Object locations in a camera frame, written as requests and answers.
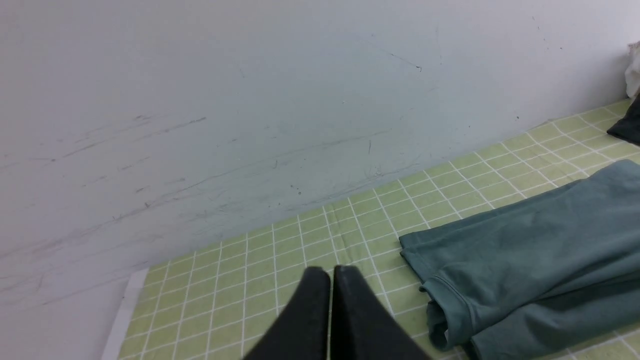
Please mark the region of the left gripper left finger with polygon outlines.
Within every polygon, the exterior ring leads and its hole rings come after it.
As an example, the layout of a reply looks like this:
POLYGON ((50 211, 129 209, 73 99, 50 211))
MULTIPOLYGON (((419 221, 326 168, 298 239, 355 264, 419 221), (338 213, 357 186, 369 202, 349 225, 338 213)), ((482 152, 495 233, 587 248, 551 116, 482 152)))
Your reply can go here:
POLYGON ((325 360, 329 310, 329 274, 317 266, 306 268, 287 305, 245 360, 325 360))

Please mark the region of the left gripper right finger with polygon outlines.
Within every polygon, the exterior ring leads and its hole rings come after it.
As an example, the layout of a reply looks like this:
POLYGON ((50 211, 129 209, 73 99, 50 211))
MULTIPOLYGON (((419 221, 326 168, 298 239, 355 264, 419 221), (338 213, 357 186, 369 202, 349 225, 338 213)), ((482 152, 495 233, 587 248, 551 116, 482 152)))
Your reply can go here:
POLYGON ((356 266, 333 272, 332 360, 429 360, 375 296, 356 266))

